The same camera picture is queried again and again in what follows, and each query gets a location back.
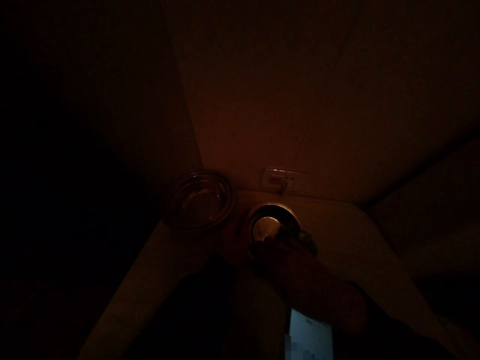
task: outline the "metal container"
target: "metal container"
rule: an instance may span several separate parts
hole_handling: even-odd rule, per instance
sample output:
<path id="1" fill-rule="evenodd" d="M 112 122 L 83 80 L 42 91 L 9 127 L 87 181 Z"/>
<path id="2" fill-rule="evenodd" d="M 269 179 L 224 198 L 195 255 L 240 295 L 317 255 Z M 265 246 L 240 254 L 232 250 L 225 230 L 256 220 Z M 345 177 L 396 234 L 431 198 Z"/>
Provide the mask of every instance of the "metal container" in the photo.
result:
<path id="1" fill-rule="evenodd" d="M 265 238 L 275 238 L 280 230 L 297 237 L 302 225 L 295 213 L 278 202 L 265 202 L 253 207 L 248 213 L 250 244 Z"/>
<path id="2" fill-rule="evenodd" d="M 312 235 L 302 229 L 299 218 L 287 206 L 278 202 L 261 203 L 250 210 L 248 217 L 250 259 L 257 254 L 260 242 L 266 238 L 278 239 L 279 235 L 296 240 L 314 257 L 317 256 L 318 249 Z"/>
<path id="3" fill-rule="evenodd" d="M 235 200 L 225 177 L 211 171 L 193 172 L 170 187 L 163 222 L 186 231 L 210 229 L 230 215 Z"/>

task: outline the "wall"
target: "wall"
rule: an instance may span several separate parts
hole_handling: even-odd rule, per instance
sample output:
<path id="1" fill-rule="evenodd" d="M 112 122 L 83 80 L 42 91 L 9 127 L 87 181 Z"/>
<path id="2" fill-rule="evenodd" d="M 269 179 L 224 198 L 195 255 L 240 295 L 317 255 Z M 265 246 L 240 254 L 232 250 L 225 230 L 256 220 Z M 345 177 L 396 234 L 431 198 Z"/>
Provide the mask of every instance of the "wall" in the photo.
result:
<path id="1" fill-rule="evenodd" d="M 0 9 L 0 358 L 76 359 L 202 162 L 159 4 Z"/>
<path id="2" fill-rule="evenodd" d="M 206 168 L 261 190 L 364 205 L 468 133 L 480 113 L 474 1 L 163 0 Z"/>
<path id="3" fill-rule="evenodd" d="M 480 138 L 368 212 L 414 278 L 480 275 Z"/>
<path id="4" fill-rule="evenodd" d="M 4 1 L 8 36 L 148 191 L 202 168 L 155 1 Z"/>

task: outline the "countertop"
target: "countertop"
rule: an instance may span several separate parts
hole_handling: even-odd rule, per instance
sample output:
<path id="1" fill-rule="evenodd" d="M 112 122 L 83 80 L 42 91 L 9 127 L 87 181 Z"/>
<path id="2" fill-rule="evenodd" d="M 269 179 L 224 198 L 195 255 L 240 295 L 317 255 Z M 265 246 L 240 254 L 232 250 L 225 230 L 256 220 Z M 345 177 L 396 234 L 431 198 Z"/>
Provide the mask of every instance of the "countertop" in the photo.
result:
<path id="1" fill-rule="evenodd" d="M 330 271 L 362 286 L 391 317 L 453 348 L 404 265 L 361 209 L 345 202 L 237 191 L 237 211 L 264 202 L 283 203 L 296 213 L 302 227 L 313 235 L 317 258 Z M 218 238 L 218 229 L 185 234 L 160 221 L 78 359 L 119 358 L 179 280 L 202 268 Z M 233 299 L 235 311 L 222 347 L 223 356 L 278 359 L 285 330 L 286 307 L 282 300 L 249 264 L 239 271 Z"/>

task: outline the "stainless steel bowl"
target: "stainless steel bowl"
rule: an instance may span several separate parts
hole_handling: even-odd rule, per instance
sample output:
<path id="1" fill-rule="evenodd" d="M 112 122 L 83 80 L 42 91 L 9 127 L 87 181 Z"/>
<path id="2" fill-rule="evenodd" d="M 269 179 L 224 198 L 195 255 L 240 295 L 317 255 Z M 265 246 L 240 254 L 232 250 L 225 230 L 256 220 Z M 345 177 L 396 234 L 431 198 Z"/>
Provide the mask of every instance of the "stainless steel bowl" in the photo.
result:
<path id="1" fill-rule="evenodd" d="M 235 192 L 223 176 L 211 171 L 193 172 L 171 186 L 163 222 L 182 230 L 206 230 L 230 215 L 235 200 Z"/>
<path id="2" fill-rule="evenodd" d="M 287 206 L 279 202 L 265 202 L 253 207 L 248 213 L 250 244 L 275 238 L 281 229 L 295 237 L 302 230 L 300 220 Z"/>

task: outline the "wall plate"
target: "wall plate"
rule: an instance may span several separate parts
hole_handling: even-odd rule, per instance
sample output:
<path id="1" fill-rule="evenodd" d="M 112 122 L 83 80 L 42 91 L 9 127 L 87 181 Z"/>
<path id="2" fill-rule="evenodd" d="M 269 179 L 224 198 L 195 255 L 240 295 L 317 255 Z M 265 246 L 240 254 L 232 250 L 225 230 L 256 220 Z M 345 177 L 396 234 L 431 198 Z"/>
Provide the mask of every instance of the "wall plate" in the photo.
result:
<path id="1" fill-rule="evenodd" d="M 260 186 L 264 188 L 281 189 L 282 183 L 289 181 L 292 188 L 295 189 L 295 184 L 304 180 L 307 175 L 306 172 L 265 168 L 261 176 Z"/>

